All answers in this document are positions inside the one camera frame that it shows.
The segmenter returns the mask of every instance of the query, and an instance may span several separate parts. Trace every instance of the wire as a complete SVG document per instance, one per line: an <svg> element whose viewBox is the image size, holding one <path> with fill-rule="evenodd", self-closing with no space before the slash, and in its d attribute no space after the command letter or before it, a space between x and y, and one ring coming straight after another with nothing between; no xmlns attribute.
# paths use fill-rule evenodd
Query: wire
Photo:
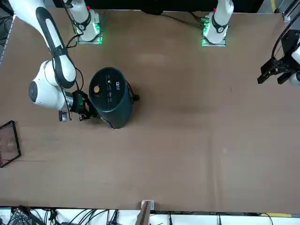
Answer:
<svg viewBox="0 0 300 225"><path fill-rule="evenodd" d="M69 46L69 44L71 43L71 41L73 41L73 40L74 40L75 38L77 38L77 37L80 37L81 35L83 35L83 33L82 33L82 34L76 34L75 36L73 36L73 37L68 41L68 43L67 43L67 45L66 45L66 48L74 48L74 47L76 47L77 44L78 44L78 41L76 41L75 45L73 45L73 46Z"/></svg>
<svg viewBox="0 0 300 225"><path fill-rule="evenodd" d="M69 19L70 19L70 22L71 22L71 25L72 25L74 34L76 34L76 31L75 31L75 28L74 28L74 21L72 20L72 18L71 18L71 16L70 16L69 12L68 12L68 10L67 10L67 8L66 8L66 6L65 6L65 3L64 3L62 0L60 0L60 2L61 2L61 4L62 4L62 6L64 7L64 9L65 9L65 11L66 11L66 13L67 13L67 15L68 15L68 17L69 17Z"/></svg>
<svg viewBox="0 0 300 225"><path fill-rule="evenodd" d="M112 221L114 220L115 215L118 215L118 210L114 211L114 213L112 215L112 218L111 218L111 220L109 221L109 223L107 225L111 225L112 224Z"/></svg>
<svg viewBox="0 0 300 225"><path fill-rule="evenodd" d="M82 224L82 223L86 220L86 218L89 217L89 215L92 214L92 213L95 212L95 211L96 211L96 210L90 210L87 214L85 214L85 215L81 218L81 220L79 221L78 225Z"/></svg>
<svg viewBox="0 0 300 225"><path fill-rule="evenodd" d="M273 225L273 220L272 220L272 218L270 217L270 215L268 214L268 213L265 213L265 212L262 212L262 213L258 213L260 216L262 215L262 214L266 214L269 218L270 218L270 220L271 220L271 224Z"/></svg>
<svg viewBox="0 0 300 225"><path fill-rule="evenodd" d="M84 80L83 80L83 74L82 74L82 72L78 69L78 68L76 68L75 67L75 69L80 73L80 75L81 75L81 79L82 79L82 85L81 85L81 88L80 88L80 90L82 90L83 89L83 84L84 84Z"/></svg>
<svg viewBox="0 0 300 225"><path fill-rule="evenodd" d="M94 211L91 215L90 215L90 218L89 218L89 225L90 225L90 220L92 218L92 216L95 214L96 211Z"/></svg>
<svg viewBox="0 0 300 225"><path fill-rule="evenodd" d="M219 224L218 225L222 225L220 213L219 213Z"/></svg>
<svg viewBox="0 0 300 225"><path fill-rule="evenodd" d="M74 47L76 47L77 44L78 44L77 41L76 41L76 44L75 44L74 46L69 46L69 44L71 43L72 40L74 40L74 38L81 36L81 35L83 34L83 31L76 25L74 19L71 18L71 16L70 16L70 14L69 14L69 12L68 12L68 10L67 10L67 8L66 8L64 2L63 2L63 0L60 0L60 2L61 2L61 4L62 4L62 6L64 7L66 13L67 13L67 16L68 16L69 19L70 19L70 22L71 22L71 25L72 25L72 28L73 28L73 32L74 32L74 34L75 34L75 36L73 36L73 37L69 40L69 42L67 43L67 47L66 47L66 48L74 48ZM82 32L82 34L77 34L76 31L75 31L74 26L76 26L76 28L77 28L78 30L80 30L80 31Z"/></svg>
<svg viewBox="0 0 300 225"><path fill-rule="evenodd" d="M172 217L171 217L171 211L169 212L169 225L173 225Z"/></svg>
<svg viewBox="0 0 300 225"><path fill-rule="evenodd" d="M174 20L176 20L176 21L178 21L178 22L184 23L184 24L189 25L189 26L192 26L192 27L201 28L200 25L197 25L197 24L194 24L194 23L191 23L191 22L188 22L188 21L184 21L184 20L175 18L175 17L170 16L170 15L162 14L161 16L164 16L164 17L168 17L168 18L174 19Z"/></svg>
<svg viewBox="0 0 300 225"><path fill-rule="evenodd" d="M46 209L46 213L45 213L45 217L44 217L44 222L45 222L45 224L47 224L47 217L48 217L48 212L49 212L50 210L49 209Z"/></svg>
<svg viewBox="0 0 300 225"><path fill-rule="evenodd" d="M79 90L79 86L78 86L78 83L77 83L77 81L75 81L75 84L76 84L76 86L77 86L77 90Z"/></svg>
<svg viewBox="0 0 300 225"><path fill-rule="evenodd" d="M201 17L201 16L196 16L193 12L188 12L188 13L190 13L193 16L193 18L195 20L197 20L198 22L201 22L201 20L204 18L204 17Z"/></svg>
<svg viewBox="0 0 300 225"><path fill-rule="evenodd" d="M69 223L68 225L70 225L77 217L79 217L80 214L82 214L83 212L85 212L87 209L82 210L80 213L77 214L77 216L75 216Z"/></svg>
<svg viewBox="0 0 300 225"><path fill-rule="evenodd" d="M103 212L106 212L106 211L108 211L108 210L103 210L103 211L101 211L101 212L95 214L94 216L92 216L92 217L85 223L85 225L87 225L93 218L95 218L95 217L98 216L99 214L101 214L101 213L103 213Z"/></svg>
<svg viewBox="0 0 300 225"><path fill-rule="evenodd" d="M278 48L276 54L274 55L274 57L276 57L277 53L279 52L279 50L282 48L282 45L280 46L280 48Z"/></svg>
<svg viewBox="0 0 300 225"><path fill-rule="evenodd" d="M31 209L31 210L35 211L35 212L37 213L39 219L40 219L41 221L43 221L43 219L42 219L41 215L38 213L38 211L36 211L35 209Z"/></svg>

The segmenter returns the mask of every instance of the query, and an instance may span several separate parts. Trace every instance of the black cable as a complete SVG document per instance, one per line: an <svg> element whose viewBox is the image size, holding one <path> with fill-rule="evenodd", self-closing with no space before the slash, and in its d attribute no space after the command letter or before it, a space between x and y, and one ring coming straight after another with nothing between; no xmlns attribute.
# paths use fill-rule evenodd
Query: black cable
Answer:
<svg viewBox="0 0 300 225"><path fill-rule="evenodd" d="M82 214L83 212L85 212L87 209L82 210L80 213L78 213L69 223L68 225L70 225L80 214Z"/></svg>
<svg viewBox="0 0 300 225"><path fill-rule="evenodd" d="M96 211L94 211L91 215L90 215L90 218L89 218L89 225L90 225L90 220L92 218L92 216L95 214Z"/></svg>
<svg viewBox="0 0 300 225"><path fill-rule="evenodd" d="M35 210L35 209L31 209L31 210L35 211L35 212L37 213L37 215L38 215L39 219L40 219L41 221L43 221L43 219L42 219L41 215L38 213L38 211L37 211L37 210Z"/></svg>
<svg viewBox="0 0 300 225"><path fill-rule="evenodd" d="M69 44L70 44L75 38L80 37L81 35L83 35L83 33L82 33L82 34L76 34L75 36L73 36L73 37L68 41L68 43L67 43L67 45L66 45L66 48L74 48L74 47L76 47L77 44L78 44L78 41L76 41L75 45L73 45L73 46L69 46Z"/></svg>
<svg viewBox="0 0 300 225"><path fill-rule="evenodd" d="M171 211L169 212L169 225L173 225Z"/></svg>
<svg viewBox="0 0 300 225"><path fill-rule="evenodd" d="M133 90L132 90L130 84L129 84L127 81L126 81L126 83L127 83L128 89L129 89L129 91L131 92L131 95L132 95L132 97L131 97L131 104L134 104L134 102L140 100L140 96L139 96L139 95L136 95L136 94L133 92Z"/></svg>
<svg viewBox="0 0 300 225"><path fill-rule="evenodd" d="M86 220L86 218L88 218L88 217L90 216L90 214L92 214L92 213L95 212L95 211L96 211L96 210L90 210L87 214L85 214L85 215L81 218L81 220L79 221L78 225L82 224L82 223Z"/></svg>
<svg viewBox="0 0 300 225"><path fill-rule="evenodd" d="M70 16L70 14L69 14L69 12L68 12L68 10L67 10L67 8L66 8L64 2L63 2L63 0L60 0L60 2L61 2L61 4L62 4L62 6L64 7L66 13L67 13L67 16L68 16L69 19L70 19L70 22L71 22L71 25L72 25L72 28L73 28L73 32L74 32L74 34L75 34L75 36L73 36L73 37L70 39L69 42L71 42L74 38L77 37L77 35L78 35L78 37L79 37L80 35L82 35L82 34L83 34L83 31L76 25L74 19L71 18L71 16ZM77 34L76 31L75 31L74 26L76 26L76 28L77 28L78 30L80 30L80 31L82 32L82 34ZM73 48L73 47L76 47L77 44L78 44L78 42L76 41L76 44L75 44L74 46L70 46L70 47L68 46L69 44L70 44L70 43L67 44L67 47L66 47L66 48Z"/></svg>
<svg viewBox="0 0 300 225"><path fill-rule="evenodd" d="M82 74L82 72L78 69L78 68L76 68L75 67L75 69L80 73L80 75L81 75L81 79L82 79L82 85L81 85L81 88L80 88L80 90L82 90L83 89L83 84L84 84L84 80L83 80L83 74Z"/></svg>
<svg viewBox="0 0 300 225"><path fill-rule="evenodd" d="M108 223L107 225L111 225L111 224L112 224L112 221L113 221L113 219L114 219L114 215L117 213L117 211L118 211L118 210L115 210L115 211L113 212L112 218L111 218L111 220L109 221L109 223Z"/></svg>
<svg viewBox="0 0 300 225"><path fill-rule="evenodd" d="M76 31L75 31L75 28L74 28L74 21L72 20L72 18L71 18L71 16L70 16L70 14L69 14L69 12L68 12L68 10L67 10L67 8L66 8L64 2L63 2L63 0L60 0L60 2L61 2L61 4L62 4L62 6L64 7L64 9L65 9L65 11L66 11L66 13L67 13L67 15L68 15L68 17L69 17L69 19L70 19L70 22L71 22L71 25L72 25L74 34L76 34Z"/></svg>
<svg viewBox="0 0 300 225"><path fill-rule="evenodd" d="M279 52L279 50L282 48L282 45L280 46L280 48L278 48L276 54L274 55L274 57L276 57L277 53Z"/></svg>
<svg viewBox="0 0 300 225"><path fill-rule="evenodd" d="M95 214L94 216L92 216L92 217L88 220L88 222L85 223L85 225L87 225L93 218L95 218L95 217L98 216L99 214L101 214L101 213L103 213L103 212L106 212L106 211L108 211L108 210L103 210L103 211L101 211L101 212Z"/></svg>
<svg viewBox="0 0 300 225"><path fill-rule="evenodd" d="M192 16L193 16L193 18L196 20L196 21L198 21L198 22L201 22L201 20L203 19L203 17L201 17L201 16L196 16L193 12L189 12Z"/></svg>
<svg viewBox="0 0 300 225"><path fill-rule="evenodd" d="M218 225L222 225L220 213L219 213L219 224Z"/></svg>
<svg viewBox="0 0 300 225"><path fill-rule="evenodd" d="M266 214L269 218L270 218L270 220L271 220L271 224L273 225L273 220L272 220L272 218L270 217L270 215L268 214L268 213L265 213L265 212L262 212L262 213L258 213L260 216L262 215L262 214Z"/></svg>
<svg viewBox="0 0 300 225"><path fill-rule="evenodd" d="M45 224L47 223L47 217L48 217L48 212L49 212L49 209L46 209L46 213L45 213L45 217L44 217L44 222Z"/></svg>
<svg viewBox="0 0 300 225"><path fill-rule="evenodd" d="M175 18L175 17L170 16L170 15L162 14L161 16L164 16L164 17L168 17L168 18L174 19L174 20L176 20L176 21L178 21L178 22L184 23L184 24L189 25L189 26L192 26L192 27L201 28L200 25L197 25L197 24L194 24L194 23L191 23L191 22L188 22L188 21L184 21L184 20Z"/></svg>
<svg viewBox="0 0 300 225"><path fill-rule="evenodd" d="M300 11L296 14L296 16L290 21L290 23L287 25L287 27L283 30L283 32L280 34L279 38L277 39L277 41L274 44L274 47L272 49L272 54L271 54L271 59L273 61L273 64L276 68L281 68L279 65L277 65L277 60L274 56L276 47L278 45L278 43L280 42L280 40L282 39L282 37L285 35L285 33L289 30L289 28L292 26L292 24L295 22L295 20L300 16Z"/></svg>
<svg viewBox="0 0 300 225"><path fill-rule="evenodd" d="M76 84L77 90L79 90L79 86L78 86L77 81L75 81L75 84Z"/></svg>

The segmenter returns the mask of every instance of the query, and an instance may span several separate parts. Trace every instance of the teal trash can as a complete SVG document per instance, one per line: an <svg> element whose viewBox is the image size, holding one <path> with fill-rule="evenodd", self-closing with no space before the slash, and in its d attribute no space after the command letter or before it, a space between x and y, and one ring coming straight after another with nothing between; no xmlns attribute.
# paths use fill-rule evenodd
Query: teal trash can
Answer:
<svg viewBox="0 0 300 225"><path fill-rule="evenodd" d="M99 117L109 127L118 129L126 125L133 100L128 83L118 69L105 67L96 72L90 82L89 96Z"/></svg>

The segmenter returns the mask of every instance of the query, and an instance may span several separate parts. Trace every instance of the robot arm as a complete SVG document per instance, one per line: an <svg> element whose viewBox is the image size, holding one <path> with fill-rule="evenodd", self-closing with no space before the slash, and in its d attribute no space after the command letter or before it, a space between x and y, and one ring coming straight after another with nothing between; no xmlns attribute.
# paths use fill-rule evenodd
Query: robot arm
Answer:
<svg viewBox="0 0 300 225"><path fill-rule="evenodd" d="M211 12L209 18L209 26L203 34L209 42L219 44L226 36L228 22L233 13L232 0L218 0L215 12Z"/></svg>
<svg viewBox="0 0 300 225"><path fill-rule="evenodd" d="M30 84L31 100L37 105L66 111L65 97L70 104L72 97L62 88L67 89L74 85L76 70L51 14L42 0L9 0L9 2L21 20L40 32L52 57L51 61L42 63L37 76Z"/></svg>

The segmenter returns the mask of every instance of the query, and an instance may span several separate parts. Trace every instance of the brown table surface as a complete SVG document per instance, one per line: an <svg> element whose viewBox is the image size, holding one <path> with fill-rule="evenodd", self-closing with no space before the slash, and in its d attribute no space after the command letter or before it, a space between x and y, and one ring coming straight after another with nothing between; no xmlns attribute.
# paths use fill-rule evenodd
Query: brown table surface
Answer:
<svg viewBox="0 0 300 225"><path fill-rule="evenodd" d="M66 43L67 15L50 11ZM106 14L103 44L69 54L84 91L100 68L116 67L140 95L119 130L76 114L59 123L56 110L31 103L28 86L50 55L15 20L0 67L0 122L16 121L22 157L0 169L1 205L138 209L152 199L157 210L300 213L300 88L256 81L282 16L234 14L227 47L201 47L198 29L172 19Z"/></svg>

